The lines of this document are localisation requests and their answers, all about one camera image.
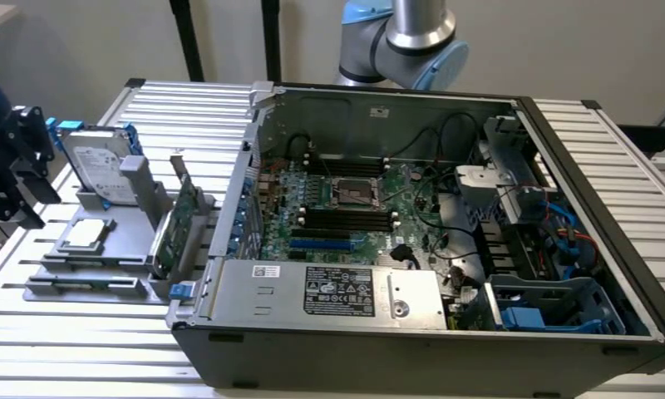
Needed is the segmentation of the green graphics card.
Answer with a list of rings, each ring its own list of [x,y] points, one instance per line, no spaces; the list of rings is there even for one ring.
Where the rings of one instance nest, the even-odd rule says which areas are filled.
[[[194,217],[203,216],[207,219],[213,204],[205,199],[201,188],[193,183],[182,155],[170,155],[169,162],[181,187],[170,210],[155,228],[154,240],[147,251],[146,265],[157,279],[165,279],[178,266],[187,239],[194,232]]]

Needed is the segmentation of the blue expansion slot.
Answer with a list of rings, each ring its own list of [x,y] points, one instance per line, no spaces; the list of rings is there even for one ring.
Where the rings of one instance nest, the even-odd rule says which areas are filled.
[[[291,249],[353,251],[353,243],[347,240],[291,239],[289,247]]]

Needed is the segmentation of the black stand pole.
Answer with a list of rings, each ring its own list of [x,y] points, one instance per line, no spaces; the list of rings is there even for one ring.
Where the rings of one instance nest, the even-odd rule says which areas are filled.
[[[187,77],[193,82],[203,82],[201,54],[194,31],[194,21],[189,0],[167,0],[174,17],[174,24],[181,42],[181,51],[187,69]]]
[[[259,0],[266,79],[281,81],[279,0]]]

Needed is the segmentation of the metal disk bay cage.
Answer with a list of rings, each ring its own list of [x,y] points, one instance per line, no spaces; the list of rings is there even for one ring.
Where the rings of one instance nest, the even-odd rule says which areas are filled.
[[[510,224],[541,223],[557,188],[538,175],[537,148],[522,122],[513,116],[493,116],[484,123],[484,133],[489,167],[498,178],[493,204]]]

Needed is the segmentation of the green motherboard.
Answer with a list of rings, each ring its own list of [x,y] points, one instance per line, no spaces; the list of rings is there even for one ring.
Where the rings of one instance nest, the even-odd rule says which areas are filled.
[[[382,160],[378,180],[379,209],[389,211],[393,231],[346,231],[302,229],[306,208],[323,206],[326,182],[331,175],[309,175],[317,159],[270,161],[258,178],[262,213],[262,244],[265,260],[329,264],[361,264],[394,268],[428,268],[432,240],[444,231],[438,215],[438,197],[424,180],[433,169],[415,164],[393,164]],[[291,249],[291,239],[347,240],[353,251]]]

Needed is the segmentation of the grey parts rack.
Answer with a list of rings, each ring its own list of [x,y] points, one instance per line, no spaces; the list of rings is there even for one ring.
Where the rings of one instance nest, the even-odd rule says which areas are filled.
[[[66,303],[131,303],[165,304],[169,301],[167,291],[174,283],[189,280],[194,276],[194,261],[201,246],[206,241],[206,230],[214,216],[214,198],[205,194],[211,201],[211,209],[205,219],[194,217],[194,232],[186,242],[185,254],[165,279],[157,279],[149,272],[146,260],[147,251],[154,240],[154,231],[165,213],[170,210],[174,197],[169,194],[162,183],[154,180],[147,159],[141,155],[129,155],[121,162],[121,174],[127,178],[134,193],[134,206],[111,206],[107,209],[87,210],[82,205],[75,211],[67,226],[57,239],[51,250],[42,259],[122,259],[123,261],[143,263],[142,268],[46,268],[41,265],[38,272],[27,278],[87,278],[87,279],[138,279],[143,287],[139,294],[117,294],[69,289],[57,292],[34,292],[26,287],[22,297],[27,301],[66,302]],[[78,219],[113,219],[114,229],[109,232],[103,245],[95,250],[59,251],[59,244],[70,226]]]

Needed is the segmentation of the CPU socket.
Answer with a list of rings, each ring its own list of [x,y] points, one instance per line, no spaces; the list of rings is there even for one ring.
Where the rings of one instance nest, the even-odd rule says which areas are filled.
[[[379,209],[375,178],[331,177],[326,182],[323,206],[331,209]]]

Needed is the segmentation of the silver power supply unit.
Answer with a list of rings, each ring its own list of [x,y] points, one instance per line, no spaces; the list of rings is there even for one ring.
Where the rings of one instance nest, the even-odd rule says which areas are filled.
[[[327,331],[444,331],[428,270],[231,259],[211,267],[195,320],[205,326]]]

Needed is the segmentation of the silver CPU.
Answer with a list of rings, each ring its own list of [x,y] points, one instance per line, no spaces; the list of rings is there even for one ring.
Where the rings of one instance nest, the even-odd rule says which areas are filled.
[[[95,251],[114,227],[113,219],[78,219],[62,238],[59,251]]]

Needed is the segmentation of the black open PC case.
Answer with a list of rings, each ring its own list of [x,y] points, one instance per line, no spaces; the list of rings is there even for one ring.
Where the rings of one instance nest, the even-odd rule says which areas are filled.
[[[233,168],[209,261],[194,297],[171,300],[167,324],[203,382],[215,388],[572,398],[630,372],[665,370],[665,178],[649,155],[665,121],[621,126],[581,101],[265,83]],[[489,167],[484,123],[513,116],[537,148],[538,175],[557,188],[541,223],[510,224],[489,197],[462,196],[454,169]],[[327,331],[205,326],[195,320],[211,267],[265,260],[258,178],[277,159],[378,157],[433,169],[444,231],[428,270],[444,331]],[[509,332],[480,299],[496,274],[593,278],[624,335]]]

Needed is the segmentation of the hard disk with blue rails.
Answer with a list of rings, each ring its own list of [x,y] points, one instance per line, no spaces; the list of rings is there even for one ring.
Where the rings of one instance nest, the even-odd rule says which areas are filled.
[[[49,134],[81,184],[75,197],[83,209],[134,206],[134,193],[119,172],[125,158],[142,154],[134,126],[129,123],[98,126],[82,121],[59,121],[49,128]]]

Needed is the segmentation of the blue plastic disk caddy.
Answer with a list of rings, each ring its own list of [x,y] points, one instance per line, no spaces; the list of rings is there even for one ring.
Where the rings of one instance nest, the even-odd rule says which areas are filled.
[[[496,274],[480,299],[498,331],[624,335],[625,324],[593,278],[524,280]]]

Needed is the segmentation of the blue case latch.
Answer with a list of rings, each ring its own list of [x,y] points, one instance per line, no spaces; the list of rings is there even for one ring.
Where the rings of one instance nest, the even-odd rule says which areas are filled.
[[[170,300],[187,301],[194,297],[194,281],[183,281],[174,283],[167,291],[167,298]]]

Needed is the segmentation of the green RAM stick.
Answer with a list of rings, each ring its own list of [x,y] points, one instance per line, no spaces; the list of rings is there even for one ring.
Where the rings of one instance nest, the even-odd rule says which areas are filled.
[[[69,289],[109,292],[117,294],[139,294],[143,287],[135,279],[87,279],[87,278],[30,278],[26,287],[34,292],[62,292]]]
[[[122,259],[41,259],[39,263],[46,268],[142,268],[143,263],[123,261]]]

